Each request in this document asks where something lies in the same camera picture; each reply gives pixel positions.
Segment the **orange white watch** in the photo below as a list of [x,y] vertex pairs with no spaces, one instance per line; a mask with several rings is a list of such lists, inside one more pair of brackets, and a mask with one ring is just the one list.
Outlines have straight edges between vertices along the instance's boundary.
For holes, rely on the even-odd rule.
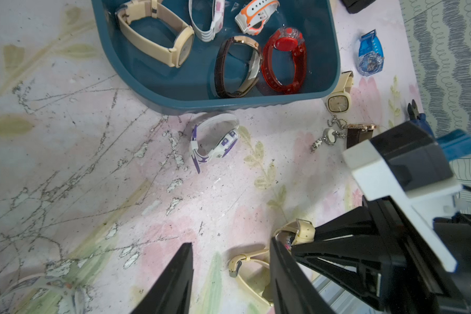
[[242,33],[259,35],[279,6],[278,0],[252,0],[236,15],[235,21]]

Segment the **beige watch pair front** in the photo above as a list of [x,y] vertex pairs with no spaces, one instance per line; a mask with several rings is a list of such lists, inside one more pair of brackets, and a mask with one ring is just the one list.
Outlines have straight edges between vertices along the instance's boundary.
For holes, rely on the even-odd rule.
[[[312,223],[298,218],[273,233],[273,237],[281,242],[288,251],[296,245],[313,242],[314,236],[315,227]],[[228,264],[228,273],[260,302],[270,307],[273,306],[269,247],[235,256]]]

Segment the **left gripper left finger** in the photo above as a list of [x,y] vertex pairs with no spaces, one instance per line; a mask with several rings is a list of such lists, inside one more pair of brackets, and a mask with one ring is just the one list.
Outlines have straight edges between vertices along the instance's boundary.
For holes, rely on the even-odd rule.
[[132,314],[188,314],[193,275],[192,243],[183,243]]

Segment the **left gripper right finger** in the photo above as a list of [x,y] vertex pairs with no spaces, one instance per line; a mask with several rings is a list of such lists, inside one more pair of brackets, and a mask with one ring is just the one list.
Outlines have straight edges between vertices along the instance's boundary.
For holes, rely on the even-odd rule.
[[334,314],[320,297],[285,246],[272,238],[270,242],[270,286],[276,313]]

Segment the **pink white watch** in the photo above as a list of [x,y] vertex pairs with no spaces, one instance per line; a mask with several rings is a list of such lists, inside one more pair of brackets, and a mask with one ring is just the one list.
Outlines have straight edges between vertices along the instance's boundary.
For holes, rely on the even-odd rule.
[[199,28],[196,25],[193,17],[193,8],[194,2],[192,0],[188,1],[188,14],[190,17],[191,26],[195,32],[195,35],[204,43],[212,42],[216,35],[221,32],[225,19],[225,1],[215,0],[211,1],[211,4],[208,6],[209,13],[209,23],[207,29]]

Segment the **cream watch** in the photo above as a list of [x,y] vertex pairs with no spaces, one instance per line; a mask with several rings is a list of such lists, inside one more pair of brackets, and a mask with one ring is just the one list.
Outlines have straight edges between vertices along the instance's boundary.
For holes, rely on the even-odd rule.
[[161,1],[128,1],[115,16],[125,38],[147,56],[171,68],[189,57],[194,30]]

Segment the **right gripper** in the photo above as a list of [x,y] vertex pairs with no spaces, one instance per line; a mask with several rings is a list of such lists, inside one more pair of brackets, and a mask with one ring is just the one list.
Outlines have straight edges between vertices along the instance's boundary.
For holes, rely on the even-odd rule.
[[[471,215],[433,221],[457,262],[445,271],[422,235],[394,201],[363,200],[320,226],[297,218],[286,225],[286,249],[295,261],[329,278],[375,310],[388,313],[471,313]],[[375,234],[395,245],[313,243]]]

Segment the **brown strap watch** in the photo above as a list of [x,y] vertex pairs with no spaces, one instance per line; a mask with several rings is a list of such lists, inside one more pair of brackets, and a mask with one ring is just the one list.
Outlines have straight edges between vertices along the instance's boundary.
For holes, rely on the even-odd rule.
[[263,53],[260,45],[248,36],[225,40],[215,62],[215,91],[220,98],[242,98],[259,81]]

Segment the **red transparent watch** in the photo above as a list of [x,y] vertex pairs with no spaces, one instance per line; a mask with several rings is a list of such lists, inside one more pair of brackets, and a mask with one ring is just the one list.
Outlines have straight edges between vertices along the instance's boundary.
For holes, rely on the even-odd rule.
[[306,79],[307,49],[295,27],[276,30],[263,49],[261,72],[267,85],[281,94],[298,93]]

